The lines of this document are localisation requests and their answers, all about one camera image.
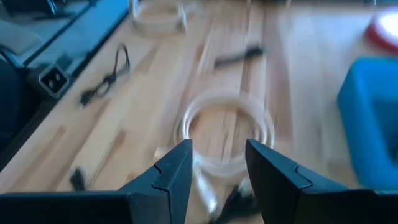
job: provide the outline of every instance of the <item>black cable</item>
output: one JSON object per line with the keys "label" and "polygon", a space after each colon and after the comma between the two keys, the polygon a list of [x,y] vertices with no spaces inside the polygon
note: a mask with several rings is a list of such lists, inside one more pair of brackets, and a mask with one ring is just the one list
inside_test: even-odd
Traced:
{"label": "black cable", "polygon": [[85,177],[80,167],[77,167],[75,169],[75,171],[69,178],[69,182],[72,185],[74,191],[86,190]]}
{"label": "black cable", "polygon": [[236,62],[242,62],[250,58],[262,56],[265,54],[265,52],[266,52],[265,48],[260,45],[249,47],[244,52],[238,53],[236,55],[216,58],[216,61],[214,62],[214,68],[220,68],[234,64]]}
{"label": "black cable", "polygon": [[[123,50],[124,54],[126,55],[126,63],[120,70],[118,69],[118,60],[119,60],[119,52]],[[80,104],[86,106],[94,97],[104,97],[111,86],[116,82],[118,77],[128,74],[130,71],[130,59],[129,59],[129,52],[127,51],[126,44],[119,45],[118,49],[116,50],[116,58],[114,62],[114,67],[112,73],[109,75],[105,75],[103,81],[99,83],[96,87],[92,89],[88,89],[81,94]]]}
{"label": "black cable", "polygon": [[247,218],[260,213],[260,207],[253,194],[245,194],[238,186],[232,190],[225,201],[223,211],[218,218],[208,224],[227,224],[232,220]]}

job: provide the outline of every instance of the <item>blue plastic container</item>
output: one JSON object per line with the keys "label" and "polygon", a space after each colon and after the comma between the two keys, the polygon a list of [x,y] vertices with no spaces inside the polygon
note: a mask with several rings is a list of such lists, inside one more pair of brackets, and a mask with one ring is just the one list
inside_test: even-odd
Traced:
{"label": "blue plastic container", "polygon": [[338,104],[359,182],[398,189],[398,59],[355,61]]}

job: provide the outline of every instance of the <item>black wire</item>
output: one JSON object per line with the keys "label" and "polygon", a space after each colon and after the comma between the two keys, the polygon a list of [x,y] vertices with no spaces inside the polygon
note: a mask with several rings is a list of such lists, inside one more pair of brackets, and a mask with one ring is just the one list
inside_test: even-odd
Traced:
{"label": "black wire", "polygon": [[227,224],[232,220],[247,218],[260,213],[260,208],[253,194],[242,194],[238,186],[232,190],[225,201],[219,217],[212,219],[208,224]]}
{"label": "black wire", "polygon": [[[124,54],[126,55],[126,63],[124,66],[118,69],[118,61],[119,61],[119,52],[124,51]],[[111,74],[106,75],[101,83],[99,83],[96,87],[92,89],[88,89],[84,91],[81,94],[80,98],[80,104],[83,106],[86,106],[88,103],[92,101],[94,97],[104,97],[109,89],[112,87],[112,85],[116,82],[118,77],[121,77],[125,74],[128,74],[130,71],[130,58],[129,58],[129,52],[127,51],[126,44],[121,44],[118,46],[118,49],[116,50],[116,56],[115,56],[115,61],[114,61],[114,67],[113,71]]]}
{"label": "black wire", "polygon": [[83,175],[83,171],[80,167],[75,169],[72,176],[69,178],[69,182],[71,183],[74,191],[86,190],[85,176]]}

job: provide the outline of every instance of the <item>wooden table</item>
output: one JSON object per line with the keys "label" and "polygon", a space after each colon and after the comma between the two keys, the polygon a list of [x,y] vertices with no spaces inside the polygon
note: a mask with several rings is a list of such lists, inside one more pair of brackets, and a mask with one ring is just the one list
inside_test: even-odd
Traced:
{"label": "wooden table", "polygon": [[[186,35],[140,37],[126,19],[59,104],[0,173],[1,192],[71,190],[81,166],[96,190],[118,189],[154,162],[159,146],[172,146],[172,127],[195,96],[207,91],[249,92],[275,123],[275,150],[320,174],[358,187],[351,168],[336,95],[351,63],[379,54],[362,34],[373,10],[366,6],[247,6],[202,2]],[[111,71],[119,43],[132,70],[106,97],[86,108],[80,93]],[[215,58],[261,42],[267,56],[213,70]],[[192,127],[194,145],[229,158],[251,132],[233,110],[202,113]],[[220,200],[231,184],[215,184]],[[187,223],[205,219],[195,189]],[[257,218],[251,223],[261,222]]]}

